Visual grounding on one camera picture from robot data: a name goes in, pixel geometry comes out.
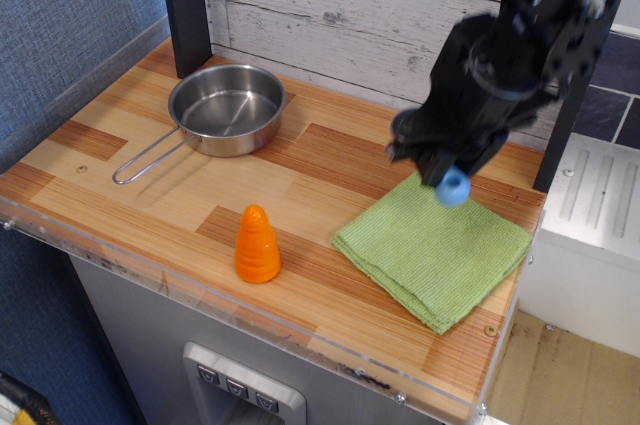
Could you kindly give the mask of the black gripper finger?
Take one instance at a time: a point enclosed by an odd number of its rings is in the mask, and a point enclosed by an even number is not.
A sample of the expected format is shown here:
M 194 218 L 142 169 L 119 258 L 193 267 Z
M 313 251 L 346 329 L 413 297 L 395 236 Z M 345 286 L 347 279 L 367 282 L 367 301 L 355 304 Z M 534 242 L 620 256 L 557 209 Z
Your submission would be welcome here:
M 449 168 L 455 164 L 457 155 L 440 148 L 424 148 L 414 159 L 421 175 L 421 183 L 436 187 L 440 184 Z
M 507 139 L 508 131 L 506 129 L 496 132 L 477 156 L 460 160 L 459 168 L 469 177 L 475 175 L 501 150 Z

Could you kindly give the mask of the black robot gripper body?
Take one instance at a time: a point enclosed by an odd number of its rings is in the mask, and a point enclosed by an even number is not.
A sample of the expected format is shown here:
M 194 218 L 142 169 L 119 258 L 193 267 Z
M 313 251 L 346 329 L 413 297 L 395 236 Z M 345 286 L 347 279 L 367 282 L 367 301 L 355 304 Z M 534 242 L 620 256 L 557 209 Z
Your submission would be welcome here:
M 457 163 L 471 159 L 493 134 L 533 122 L 550 103 L 550 94 L 538 85 L 508 88 L 497 81 L 491 54 L 505 58 L 508 48 L 502 38 L 495 44 L 487 38 L 495 22 L 483 14 L 453 27 L 432 68 L 426 102 L 392 121 L 393 141 L 387 147 L 392 161 L 414 160 L 424 148 L 450 151 Z

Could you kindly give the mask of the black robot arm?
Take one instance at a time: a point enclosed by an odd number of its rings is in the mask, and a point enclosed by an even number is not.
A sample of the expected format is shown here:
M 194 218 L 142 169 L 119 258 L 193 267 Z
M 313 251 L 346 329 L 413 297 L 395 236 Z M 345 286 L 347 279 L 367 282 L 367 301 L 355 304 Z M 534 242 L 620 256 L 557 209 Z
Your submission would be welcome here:
M 391 161 L 411 160 L 437 186 L 451 167 L 479 171 L 509 133 L 589 76 L 620 0 L 501 0 L 496 14 L 451 30 L 425 103 L 397 115 Z

